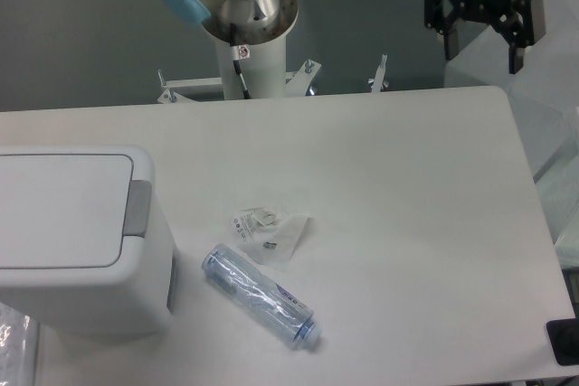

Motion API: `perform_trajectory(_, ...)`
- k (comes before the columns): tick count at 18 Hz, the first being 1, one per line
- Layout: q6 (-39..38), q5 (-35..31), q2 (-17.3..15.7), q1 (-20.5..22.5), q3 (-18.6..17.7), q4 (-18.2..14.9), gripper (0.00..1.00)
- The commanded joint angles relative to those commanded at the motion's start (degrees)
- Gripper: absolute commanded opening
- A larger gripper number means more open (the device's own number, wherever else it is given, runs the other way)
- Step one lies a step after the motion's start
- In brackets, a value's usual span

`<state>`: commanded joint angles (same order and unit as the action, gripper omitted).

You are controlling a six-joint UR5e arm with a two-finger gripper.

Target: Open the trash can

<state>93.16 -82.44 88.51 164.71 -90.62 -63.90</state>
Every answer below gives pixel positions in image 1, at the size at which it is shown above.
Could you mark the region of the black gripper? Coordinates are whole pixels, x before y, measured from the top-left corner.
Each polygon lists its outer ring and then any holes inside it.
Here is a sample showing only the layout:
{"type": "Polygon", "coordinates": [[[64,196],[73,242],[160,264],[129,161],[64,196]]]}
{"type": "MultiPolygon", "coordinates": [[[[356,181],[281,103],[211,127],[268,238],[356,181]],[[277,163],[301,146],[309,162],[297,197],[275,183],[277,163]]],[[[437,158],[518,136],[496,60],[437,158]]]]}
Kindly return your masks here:
{"type": "Polygon", "coordinates": [[[543,37],[543,0],[424,0],[424,25],[443,39],[447,61],[460,52],[457,22],[495,24],[508,44],[508,72],[524,66],[526,48],[543,37]]]}

